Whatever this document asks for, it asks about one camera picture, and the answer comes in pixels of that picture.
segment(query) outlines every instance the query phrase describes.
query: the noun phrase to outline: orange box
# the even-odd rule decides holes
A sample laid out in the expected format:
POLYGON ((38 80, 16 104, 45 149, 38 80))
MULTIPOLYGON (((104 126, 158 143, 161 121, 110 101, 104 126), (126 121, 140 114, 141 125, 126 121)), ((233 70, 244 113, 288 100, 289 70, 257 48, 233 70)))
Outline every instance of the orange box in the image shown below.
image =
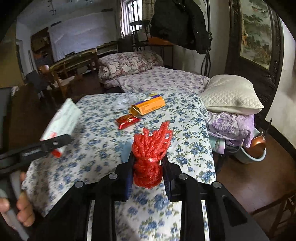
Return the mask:
POLYGON ((165 101, 160 95, 153 95, 131 106, 130 113, 134 116, 145 115, 165 106, 165 101))

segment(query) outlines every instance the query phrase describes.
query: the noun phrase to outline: bed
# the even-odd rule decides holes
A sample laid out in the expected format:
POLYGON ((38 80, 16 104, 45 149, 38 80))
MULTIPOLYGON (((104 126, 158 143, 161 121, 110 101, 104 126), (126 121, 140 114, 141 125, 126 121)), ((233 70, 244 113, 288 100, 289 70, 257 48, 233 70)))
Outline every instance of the bed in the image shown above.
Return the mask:
MULTIPOLYGON (((146 115, 143 120, 124 130, 118 130, 114 119, 127 111, 114 113, 118 99, 144 93, 90 95, 77 106, 82 116, 73 134, 73 142, 61 158, 49 156, 31 163, 23 188, 34 207, 46 215, 62 195, 78 180, 92 183, 114 171, 121 163, 121 150, 143 127, 158 129, 170 121, 174 131, 168 159, 200 182, 216 180, 213 155, 206 129, 207 110, 200 98, 192 94, 161 94, 166 106, 146 115)), ((206 207, 204 210, 205 237, 209 240, 206 207)), ((178 240, 181 221, 181 202, 170 203, 161 182, 152 189, 133 185, 131 198, 116 203, 117 240, 178 240)))
POLYGON ((163 67, 151 51, 111 54, 99 59, 99 79, 105 89, 120 87, 135 93, 201 93, 208 77, 163 67))
POLYGON ((190 93, 197 94, 205 90, 210 79, 190 72, 153 66, 142 73, 119 76, 107 80, 105 88, 119 86, 124 92, 134 93, 190 93))

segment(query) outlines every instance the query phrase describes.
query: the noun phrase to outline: folded blanket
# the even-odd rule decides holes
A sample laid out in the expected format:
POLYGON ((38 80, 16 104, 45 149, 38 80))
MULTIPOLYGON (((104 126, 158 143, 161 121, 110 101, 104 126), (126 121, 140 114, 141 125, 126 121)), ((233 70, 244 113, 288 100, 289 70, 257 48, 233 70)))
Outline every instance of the folded blanket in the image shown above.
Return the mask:
POLYGON ((99 59, 100 80, 144 72, 155 65, 163 66, 162 58, 150 51, 110 54, 99 59))
POLYGON ((206 123, 210 136, 225 139, 231 146, 243 143, 244 147, 250 147, 254 137, 254 115, 208 112, 206 123))

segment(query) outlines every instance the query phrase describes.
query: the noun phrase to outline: pillow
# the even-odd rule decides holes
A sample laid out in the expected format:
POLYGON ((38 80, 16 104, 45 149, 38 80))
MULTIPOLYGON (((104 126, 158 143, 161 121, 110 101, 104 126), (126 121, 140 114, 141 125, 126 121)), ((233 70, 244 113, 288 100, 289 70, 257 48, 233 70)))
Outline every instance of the pillow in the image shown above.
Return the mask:
POLYGON ((132 75, 151 69, 155 65, 163 65, 162 58, 153 52, 115 53, 99 59, 99 78, 114 79, 118 76, 132 75))
POLYGON ((199 96, 207 110, 214 112, 252 115, 264 108, 255 93, 253 84, 237 75, 214 76, 199 96))

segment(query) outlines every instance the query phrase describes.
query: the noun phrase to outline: human hand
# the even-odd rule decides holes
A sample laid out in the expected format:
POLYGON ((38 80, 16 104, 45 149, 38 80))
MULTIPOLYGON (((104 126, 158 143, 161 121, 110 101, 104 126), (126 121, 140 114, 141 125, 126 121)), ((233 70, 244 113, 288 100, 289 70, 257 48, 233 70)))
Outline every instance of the human hand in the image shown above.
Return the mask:
MULTIPOLYGON (((26 178, 26 173, 22 172, 20 174, 20 181, 23 182, 26 178)), ((0 198, 0 212, 6 222, 9 224, 9 220, 5 213, 9 210, 9 201, 5 198, 0 198)), ((35 221, 35 214, 33 212, 33 206, 29 201, 29 198, 25 191, 23 191, 17 201, 17 208, 19 213, 17 214, 17 219, 25 226, 31 226, 35 221)))

